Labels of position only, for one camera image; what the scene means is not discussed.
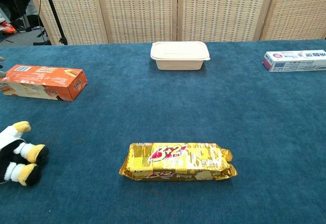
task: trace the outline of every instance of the white plastic container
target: white plastic container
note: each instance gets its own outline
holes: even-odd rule
[[[204,61],[210,60],[203,42],[155,42],[151,58],[160,70],[199,70]]]

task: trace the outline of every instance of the orange box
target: orange box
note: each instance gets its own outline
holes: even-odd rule
[[[32,65],[15,65],[0,79],[5,95],[63,101],[73,101],[86,84],[83,70]]]

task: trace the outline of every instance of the black pole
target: black pole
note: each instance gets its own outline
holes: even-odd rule
[[[48,0],[48,1],[49,1],[50,6],[51,6],[53,15],[54,15],[54,17],[56,19],[56,23],[57,23],[57,26],[59,28],[59,32],[60,32],[60,35],[61,35],[61,38],[60,38],[59,42],[61,42],[62,44],[68,45],[67,38],[65,37],[65,34],[63,33],[63,29],[62,29],[62,26],[60,24],[59,17],[58,17],[55,5],[53,4],[52,0]]]

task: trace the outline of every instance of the white box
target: white box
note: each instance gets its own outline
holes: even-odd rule
[[[199,70],[205,60],[210,60],[203,42],[155,42],[151,58],[160,70]]]
[[[269,72],[326,70],[324,50],[266,52],[263,64]]]

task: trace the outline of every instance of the blue carpet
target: blue carpet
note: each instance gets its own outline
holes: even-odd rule
[[[208,43],[199,71],[159,71],[151,44],[0,49],[4,65],[81,68],[74,102],[0,95],[0,128],[50,149],[34,187],[0,185],[10,223],[326,223],[326,72],[268,73],[266,51],[325,40]],[[216,142],[238,176],[134,182],[118,175],[132,142]]]

